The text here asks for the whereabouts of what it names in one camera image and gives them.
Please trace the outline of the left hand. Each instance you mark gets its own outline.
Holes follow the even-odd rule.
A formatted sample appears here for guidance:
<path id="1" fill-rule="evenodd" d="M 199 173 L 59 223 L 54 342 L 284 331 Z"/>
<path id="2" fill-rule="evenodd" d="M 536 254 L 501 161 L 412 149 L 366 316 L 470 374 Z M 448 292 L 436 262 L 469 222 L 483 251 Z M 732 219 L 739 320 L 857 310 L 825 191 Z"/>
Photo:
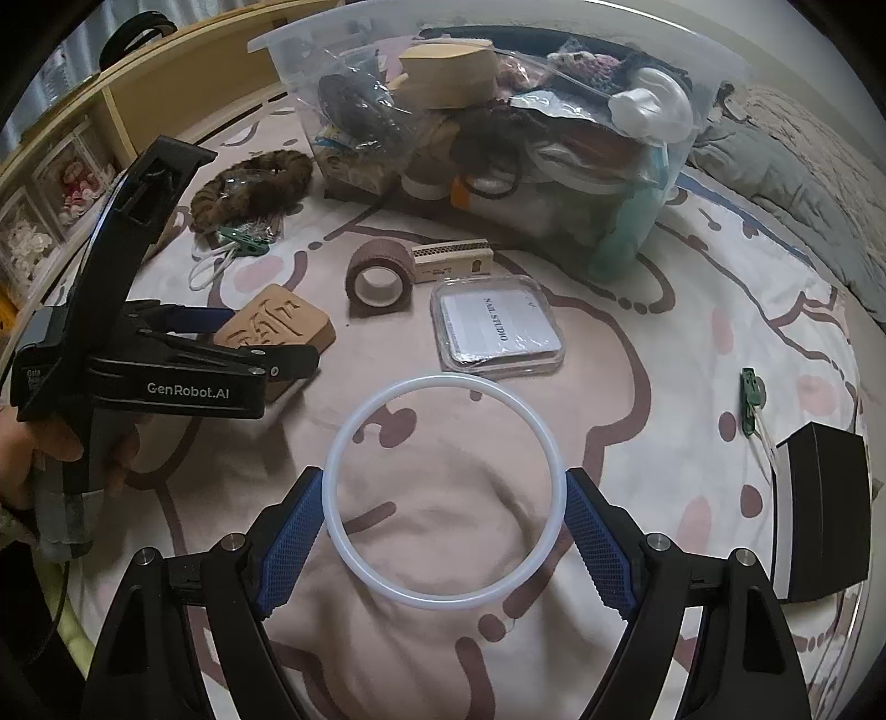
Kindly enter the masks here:
<path id="1" fill-rule="evenodd" d="M 133 461 L 140 449 L 140 432 L 133 428 L 120 440 L 104 462 L 105 489 L 119 495 L 126 483 Z M 2 409 L 2 502 L 13 510 L 27 510 L 33 504 L 29 476 L 38 459 L 75 462 L 83 455 L 83 446 L 74 432 L 61 420 L 23 423 L 17 410 Z"/>

